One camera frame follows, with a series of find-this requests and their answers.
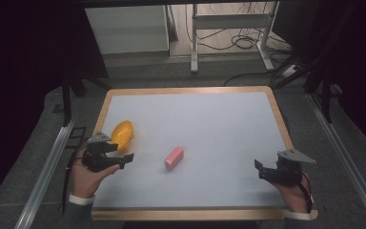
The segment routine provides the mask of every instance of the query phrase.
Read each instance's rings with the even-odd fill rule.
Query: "whiteboard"
[[[285,203],[258,178],[254,159],[275,168],[285,150],[265,93],[113,96],[102,132],[129,120],[132,163],[102,181],[94,208],[240,209]],[[176,147],[184,158],[168,171]]]

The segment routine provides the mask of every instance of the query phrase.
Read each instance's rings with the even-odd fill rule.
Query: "human hand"
[[[293,187],[284,186],[277,183],[271,183],[281,194],[284,202],[287,204],[290,212],[294,213],[308,213],[307,201],[301,189],[297,185]],[[308,193],[311,192],[308,175],[302,176],[301,184],[305,187]]]
[[[79,198],[92,198],[102,180],[114,174],[120,165],[113,165],[100,172],[92,172],[82,164],[86,150],[79,151],[72,166],[72,194]]]

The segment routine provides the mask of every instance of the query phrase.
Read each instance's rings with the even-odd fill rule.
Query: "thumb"
[[[99,175],[100,175],[101,179],[104,179],[107,176],[114,174],[115,171],[117,171],[119,168],[120,168],[120,165],[118,165],[118,164],[117,165],[113,165],[113,166],[111,166],[111,167],[109,167],[109,168],[107,168],[105,170],[100,171],[99,172]]]

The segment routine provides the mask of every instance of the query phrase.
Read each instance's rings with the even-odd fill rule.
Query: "person's left hand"
[[[78,152],[72,166],[72,194],[78,198],[92,198],[100,182],[120,168],[120,165],[113,165],[103,171],[92,172],[82,164],[85,151]]]

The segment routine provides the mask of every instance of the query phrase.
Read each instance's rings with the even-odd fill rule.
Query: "white metal frame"
[[[193,4],[193,42],[192,42],[192,73],[198,72],[198,51],[197,51],[197,30],[216,30],[216,29],[248,29],[261,28],[264,32],[257,48],[263,59],[267,71],[274,69],[269,55],[266,53],[266,42],[269,38],[275,19],[275,10],[278,2],[274,2],[273,7],[268,13],[254,14],[226,14],[226,15],[197,15],[197,6]]]

